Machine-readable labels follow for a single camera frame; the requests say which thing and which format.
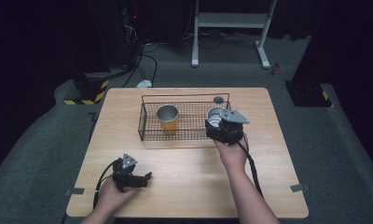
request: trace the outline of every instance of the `gray carpet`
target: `gray carpet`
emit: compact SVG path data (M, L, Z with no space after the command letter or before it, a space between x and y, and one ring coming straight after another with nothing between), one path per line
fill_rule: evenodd
M201 41L205 47L218 42ZM268 39L265 50L279 63L277 77L262 69L252 42L223 43L200 48L200 66L190 66L191 47L145 47L158 61L155 87L264 87L283 130L310 214L282 223L373 223L373 163L352 130L330 85L323 85L333 107L294 107L284 85L292 79L309 39ZM148 79L155 64L144 57L141 67ZM111 79L109 88L124 85L128 75ZM126 87L143 80L136 72ZM0 224L61 223L102 106L64 105L71 87L67 81L55 92L57 104L26 130L0 167ZM64 223L81 218L67 217Z

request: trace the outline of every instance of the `white metal frame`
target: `white metal frame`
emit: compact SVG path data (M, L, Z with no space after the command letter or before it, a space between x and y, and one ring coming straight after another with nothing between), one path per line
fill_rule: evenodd
M266 56L263 45L270 26L273 11L276 7L277 0L272 0L268 13L207 13L199 12L199 0L196 0L195 7L195 27L192 47L192 67L199 66L199 37L200 27L232 27L232 28L260 28L262 35L260 40L256 41L262 66L265 69L270 68L268 57Z

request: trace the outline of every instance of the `table top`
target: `table top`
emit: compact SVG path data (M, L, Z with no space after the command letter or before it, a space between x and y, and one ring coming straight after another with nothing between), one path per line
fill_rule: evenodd
M76 180L75 188L84 191L71 196L68 216L90 213L103 170L127 153L138 160L134 175L152 172L153 177L115 217L237 217L228 176L212 140L141 141L138 133L142 95L217 93L229 93L232 109L250 120L243 130L262 192L274 214L306 217L309 210L303 193L290 189L299 182L269 93L263 88L109 90ZM248 162L245 169L252 178Z

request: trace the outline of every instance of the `cup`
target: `cup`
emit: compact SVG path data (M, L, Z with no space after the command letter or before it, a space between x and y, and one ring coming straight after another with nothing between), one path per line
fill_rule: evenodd
M163 132L174 135L178 127L178 109L174 105L162 105L157 110L157 117Z
M207 112L207 120L213 127L218 127L219 122L221 121L221 114L225 114L228 111L221 106L215 106L212 107L208 112Z

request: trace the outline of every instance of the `wire basket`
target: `wire basket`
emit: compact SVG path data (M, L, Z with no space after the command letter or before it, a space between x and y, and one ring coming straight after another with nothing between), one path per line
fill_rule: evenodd
M141 141L209 140L204 121L214 106L230 110L229 94L143 95L138 133ZM178 127L175 134L165 134L157 117L162 105L178 109Z

